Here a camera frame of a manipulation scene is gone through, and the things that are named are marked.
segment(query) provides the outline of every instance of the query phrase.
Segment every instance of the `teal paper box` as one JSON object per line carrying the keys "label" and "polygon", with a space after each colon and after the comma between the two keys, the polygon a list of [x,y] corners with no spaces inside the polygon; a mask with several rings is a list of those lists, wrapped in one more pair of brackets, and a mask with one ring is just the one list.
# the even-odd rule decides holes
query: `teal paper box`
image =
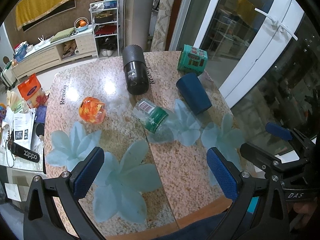
{"label": "teal paper box", "polygon": [[207,61],[206,51],[185,44],[179,58],[178,70],[186,73],[194,72],[199,76],[203,73]]}

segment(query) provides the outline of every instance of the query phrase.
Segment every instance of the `dark blue plastic cup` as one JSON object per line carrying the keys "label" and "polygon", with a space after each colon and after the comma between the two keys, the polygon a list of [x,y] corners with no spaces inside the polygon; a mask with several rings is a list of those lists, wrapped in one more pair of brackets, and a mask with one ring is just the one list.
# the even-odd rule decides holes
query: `dark blue plastic cup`
{"label": "dark blue plastic cup", "polygon": [[203,113],[212,106],[195,73],[184,75],[177,81],[176,86],[195,115]]}

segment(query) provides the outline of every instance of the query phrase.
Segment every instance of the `plastic bag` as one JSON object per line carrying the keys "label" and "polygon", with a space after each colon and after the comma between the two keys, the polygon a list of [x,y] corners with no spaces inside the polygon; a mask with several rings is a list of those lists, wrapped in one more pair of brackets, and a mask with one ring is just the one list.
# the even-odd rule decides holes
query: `plastic bag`
{"label": "plastic bag", "polygon": [[48,97],[45,95],[35,73],[18,85],[18,90],[30,108],[47,105]]}

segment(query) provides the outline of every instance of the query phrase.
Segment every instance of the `door handle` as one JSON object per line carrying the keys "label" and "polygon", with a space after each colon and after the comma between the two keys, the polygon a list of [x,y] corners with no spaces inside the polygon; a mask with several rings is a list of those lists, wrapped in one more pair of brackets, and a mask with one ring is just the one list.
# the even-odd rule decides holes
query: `door handle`
{"label": "door handle", "polygon": [[268,13],[266,13],[264,11],[261,11],[258,8],[255,8],[254,10],[257,11],[258,13],[263,14],[265,17],[268,17],[271,20],[273,26],[277,26],[278,25],[278,20],[276,18],[272,17],[270,14],[268,14]]}
{"label": "door handle", "polygon": [[298,40],[298,37],[294,35],[294,33],[290,31],[287,26],[285,26],[283,23],[280,23],[280,31],[284,32],[284,30],[286,30],[287,33],[289,33],[292,36],[292,38],[294,38],[296,41]]}
{"label": "door handle", "polygon": [[292,31],[290,31],[289,28],[286,25],[284,25],[283,23],[279,23],[279,21],[277,19],[275,19],[274,17],[272,17],[270,14],[268,14],[268,13],[266,13],[264,11],[261,11],[258,8],[255,8],[254,10],[257,11],[258,13],[263,14],[265,17],[268,17],[271,20],[273,26],[278,26],[279,25],[280,26],[280,31],[282,33],[284,32],[284,30],[286,30],[287,33],[289,33],[292,36],[292,38],[294,38],[296,41],[298,40],[298,37],[296,35],[294,35],[294,33]]}

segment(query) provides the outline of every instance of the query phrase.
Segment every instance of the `barcode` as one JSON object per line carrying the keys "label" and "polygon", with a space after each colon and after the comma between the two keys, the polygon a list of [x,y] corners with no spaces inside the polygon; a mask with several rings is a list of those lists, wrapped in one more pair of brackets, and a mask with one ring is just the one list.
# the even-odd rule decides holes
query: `barcode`
{"label": "barcode", "polygon": [[148,114],[152,112],[153,109],[155,109],[153,106],[149,105],[147,102],[142,101],[139,106],[146,111]]}

